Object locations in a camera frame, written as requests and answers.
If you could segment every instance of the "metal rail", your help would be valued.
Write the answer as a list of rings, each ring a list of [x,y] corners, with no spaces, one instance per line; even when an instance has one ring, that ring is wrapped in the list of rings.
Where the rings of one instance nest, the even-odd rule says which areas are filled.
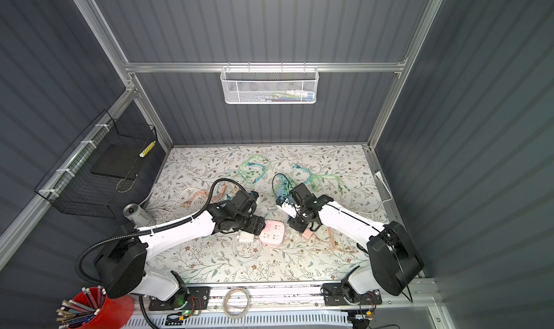
[[[115,101],[115,103],[108,110],[108,114],[104,114],[103,117],[96,123],[96,126],[90,130],[90,132],[84,137],[83,140],[91,140],[102,129],[102,126],[106,124],[111,118],[118,118],[123,111],[127,109],[128,105],[135,97],[136,91],[134,87],[127,88],[121,96]],[[79,143],[79,145],[73,150],[73,152],[66,158],[60,168],[67,168],[81,151],[86,147],[86,144]],[[42,189],[52,189],[52,187],[58,182],[61,177],[61,172],[54,173],[50,179],[48,179]],[[4,268],[4,265],[8,263],[11,256],[21,246],[23,241],[33,228],[37,225],[38,221],[51,207],[50,202],[45,200],[40,195],[36,194],[33,199],[27,204],[27,206],[21,211],[16,219],[10,224],[4,233],[0,236],[0,270]]]
[[[435,20],[435,16],[439,11],[442,2],[443,0],[429,0],[427,2],[425,12],[423,13],[421,20],[419,21],[414,37],[412,38],[412,41],[408,48],[408,52],[406,54],[405,68],[392,84],[391,90],[389,91],[389,94],[385,99],[383,108],[379,113],[373,131],[371,131],[370,138],[367,141],[371,149],[375,149],[379,138],[381,138],[384,126],[387,124],[387,121],[391,116],[392,109],[394,108],[398,97],[400,97],[400,93],[402,92],[406,80],[408,79],[408,76],[412,71],[414,63],[416,62],[419,52],[423,46],[423,43],[425,42],[427,34],[429,33],[429,29],[431,29],[431,25]]]
[[[319,72],[396,72],[404,70],[403,62],[368,62],[368,63],[226,63],[226,62],[130,62],[125,64],[125,69],[133,73],[156,73],[156,72],[181,72],[181,73],[219,73],[226,66],[244,67],[245,71],[256,69],[275,69],[281,70],[287,68],[314,68]]]
[[[127,87],[137,87],[140,95],[136,97],[135,103],[142,112],[146,123],[156,127],[156,133],[158,135],[160,145],[166,152],[169,152],[173,146],[173,141],[163,125],[162,120],[158,117],[158,114],[146,95],[146,92],[142,90],[139,80],[132,76],[127,69],[125,69],[125,63],[128,62],[127,57],[125,56],[125,53],[123,53],[123,49],[121,49],[114,33],[111,31],[106,19],[102,15],[100,8],[94,0],[73,0],[73,2],[75,2],[77,8],[79,8],[79,11],[81,12],[81,15],[87,21],[87,24],[104,49],[106,56],[114,66],[114,69],[123,84]]]
[[[225,284],[190,284],[190,287],[210,287],[210,298],[206,312],[223,312],[223,298],[235,287],[242,287],[250,295],[249,312],[260,311],[303,311],[303,310],[358,310],[358,305],[325,306],[320,292],[324,283],[331,281],[287,281],[266,283],[225,283]],[[393,296],[381,293],[383,304],[380,309],[400,307],[436,307],[443,306],[443,299],[433,278],[415,278],[410,283],[413,304],[403,295]],[[233,296],[229,305],[244,307],[246,297]],[[135,313],[140,313],[138,302],[135,302]]]

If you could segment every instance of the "black motor housing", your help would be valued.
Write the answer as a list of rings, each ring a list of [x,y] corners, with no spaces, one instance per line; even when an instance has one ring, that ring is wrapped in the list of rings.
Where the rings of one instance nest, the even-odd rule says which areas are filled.
[[[395,221],[370,238],[367,252],[375,280],[392,295],[399,295],[424,267],[423,259],[406,229]]]

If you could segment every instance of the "white mesh basket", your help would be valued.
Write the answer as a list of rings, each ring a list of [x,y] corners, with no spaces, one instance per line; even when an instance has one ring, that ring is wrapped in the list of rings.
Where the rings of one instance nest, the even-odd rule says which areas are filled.
[[[225,67],[221,84],[228,104],[313,104],[317,68],[245,69]]]

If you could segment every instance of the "white vent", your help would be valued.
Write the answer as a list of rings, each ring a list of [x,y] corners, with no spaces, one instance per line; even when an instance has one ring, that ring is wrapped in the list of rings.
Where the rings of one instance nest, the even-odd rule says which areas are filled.
[[[318,81],[317,67],[227,66],[221,70],[228,104],[313,104]]]
[[[278,312],[252,312],[241,319],[230,319],[224,313],[202,312],[200,316],[186,319],[181,325],[165,325],[167,314],[149,314],[149,318],[160,328],[260,328],[260,327],[285,327],[314,325],[319,327],[345,327],[351,328],[348,323],[347,312],[314,310],[314,311],[278,311]],[[129,319],[123,327],[127,329],[150,329],[141,314],[136,314]]]

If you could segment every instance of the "coiled cable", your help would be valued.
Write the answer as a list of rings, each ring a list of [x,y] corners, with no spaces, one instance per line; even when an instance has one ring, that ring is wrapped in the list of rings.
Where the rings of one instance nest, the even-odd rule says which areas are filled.
[[[261,241],[260,241],[260,239],[254,238],[254,243],[257,244],[256,252],[252,256],[249,256],[249,257],[243,257],[243,256],[239,255],[239,251],[238,251],[238,248],[237,248],[238,243],[239,243],[239,236],[237,235],[233,238],[233,241],[231,242],[231,249],[233,251],[233,258],[235,258],[235,260],[237,262],[239,262],[240,264],[251,263],[256,258],[258,258],[258,256],[260,255],[260,251],[261,251]]]
[[[229,313],[229,311],[227,310],[227,303],[229,302],[230,297],[237,292],[242,292],[246,296],[246,307],[243,308],[243,310],[238,315],[235,315],[235,314]],[[237,288],[233,288],[232,290],[228,291],[227,294],[225,294],[225,298],[223,298],[223,311],[225,312],[227,317],[234,318],[234,319],[241,319],[246,316],[246,314],[248,313],[248,310],[250,310],[250,295],[246,292],[246,289],[237,287]]]

